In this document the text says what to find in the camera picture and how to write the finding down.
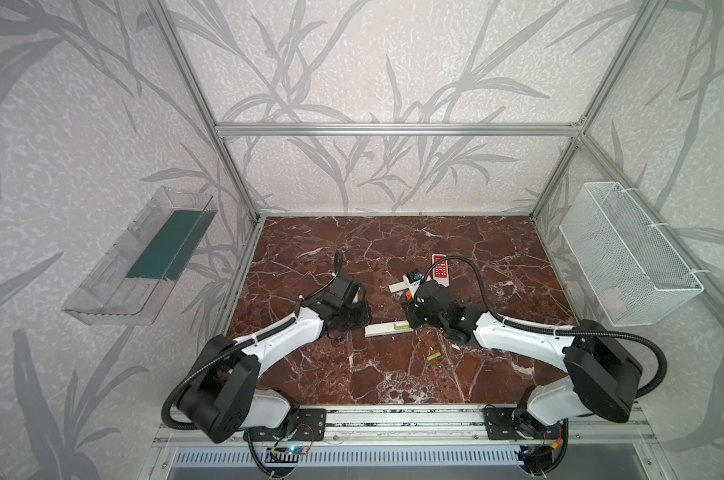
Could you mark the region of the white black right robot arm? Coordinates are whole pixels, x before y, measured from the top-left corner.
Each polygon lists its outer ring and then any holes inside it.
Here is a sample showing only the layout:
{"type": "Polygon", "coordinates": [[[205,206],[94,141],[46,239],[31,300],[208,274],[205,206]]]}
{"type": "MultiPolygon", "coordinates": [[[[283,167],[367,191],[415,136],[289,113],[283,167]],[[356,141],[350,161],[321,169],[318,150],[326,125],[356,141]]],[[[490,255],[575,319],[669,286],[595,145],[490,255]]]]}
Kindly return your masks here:
{"type": "Polygon", "coordinates": [[[508,351],[566,374],[528,389],[503,419],[520,438],[534,438],[566,419],[587,414],[613,423],[629,420],[642,367],[595,322],[547,327],[462,306],[434,280],[409,285],[402,307],[412,328],[428,324],[456,344],[508,351]]]}

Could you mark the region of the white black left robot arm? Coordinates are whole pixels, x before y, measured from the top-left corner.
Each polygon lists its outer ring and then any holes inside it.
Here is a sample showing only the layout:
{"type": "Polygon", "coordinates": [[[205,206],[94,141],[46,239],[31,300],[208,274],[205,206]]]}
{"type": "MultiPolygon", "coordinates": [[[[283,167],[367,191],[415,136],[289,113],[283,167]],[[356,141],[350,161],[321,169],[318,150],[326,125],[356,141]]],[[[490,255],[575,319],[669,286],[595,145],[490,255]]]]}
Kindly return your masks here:
{"type": "Polygon", "coordinates": [[[174,430],[199,430],[216,444],[237,432],[251,437],[263,429],[286,438],[298,429],[300,406],[275,390],[260,389],[261,376],[304,345],[370,322],[362,284],[337,274],[314,294],[299,298],[280,321],[235,340],[223,335],[209,340],[168,394],[162,422],[174,430]]]}

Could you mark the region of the red white remote control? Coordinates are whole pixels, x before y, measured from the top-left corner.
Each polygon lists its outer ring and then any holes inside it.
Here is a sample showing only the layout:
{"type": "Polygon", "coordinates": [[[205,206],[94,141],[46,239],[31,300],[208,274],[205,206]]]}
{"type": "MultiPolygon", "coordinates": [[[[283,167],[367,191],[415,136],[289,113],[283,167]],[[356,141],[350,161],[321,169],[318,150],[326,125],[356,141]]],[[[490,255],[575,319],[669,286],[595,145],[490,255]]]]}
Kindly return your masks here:
{"type": "Polygon", "coordinates": [[[434,268],[432,270],[431,276],[440,285],[448,287],[450,285],[449,264],[444,261],[444,258],[444,254],[432,255],[432,263],[434,268]]]}

